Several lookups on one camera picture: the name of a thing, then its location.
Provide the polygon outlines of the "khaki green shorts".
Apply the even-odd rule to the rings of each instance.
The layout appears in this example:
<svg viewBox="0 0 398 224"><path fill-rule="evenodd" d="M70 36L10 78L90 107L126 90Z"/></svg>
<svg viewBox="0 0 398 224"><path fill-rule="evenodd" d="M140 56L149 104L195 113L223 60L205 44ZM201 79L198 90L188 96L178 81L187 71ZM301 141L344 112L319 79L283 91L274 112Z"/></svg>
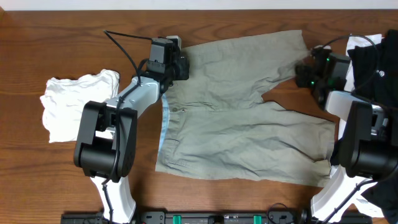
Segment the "khaki green shorts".
<svg viewBox="0 0 398 224"><path fill-rule="evenodd" d="M308 54L301 30L186 47L189 79L162 97L155 169L193 179L273 180L323 187L335 125L264 101Z"/></svg>

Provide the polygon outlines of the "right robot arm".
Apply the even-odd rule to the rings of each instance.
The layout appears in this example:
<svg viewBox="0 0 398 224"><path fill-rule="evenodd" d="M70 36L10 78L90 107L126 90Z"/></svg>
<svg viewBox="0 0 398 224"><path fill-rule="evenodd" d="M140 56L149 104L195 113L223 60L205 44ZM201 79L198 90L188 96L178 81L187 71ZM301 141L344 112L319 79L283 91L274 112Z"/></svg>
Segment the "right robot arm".
<svg viewBox="0 0 398 224"><path fill-rule="evenodd" d="M397 118L390 108L344 90L349 57L322 46L310 55L312 64L295 67L298 85L345 125L333 151L336 171L298 221L339 223L365 190L397 173Z"/></svg>

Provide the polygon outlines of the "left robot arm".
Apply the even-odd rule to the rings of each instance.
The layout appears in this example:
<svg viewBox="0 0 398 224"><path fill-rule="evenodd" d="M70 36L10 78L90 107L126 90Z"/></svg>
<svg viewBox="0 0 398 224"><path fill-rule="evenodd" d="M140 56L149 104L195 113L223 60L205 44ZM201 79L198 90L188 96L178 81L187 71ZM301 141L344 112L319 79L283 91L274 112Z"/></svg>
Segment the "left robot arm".
<svg viewBox="0 0 398 224"><path fill-rule="evenodd" d="M160 100L175 80L189 78L188 58L177 35L151 40L150 57L117 96L85 104L76 139L74 163L95 184L103 203L103 223L131 223L136 202L128 174L136 153L137 120Z"/></svg>

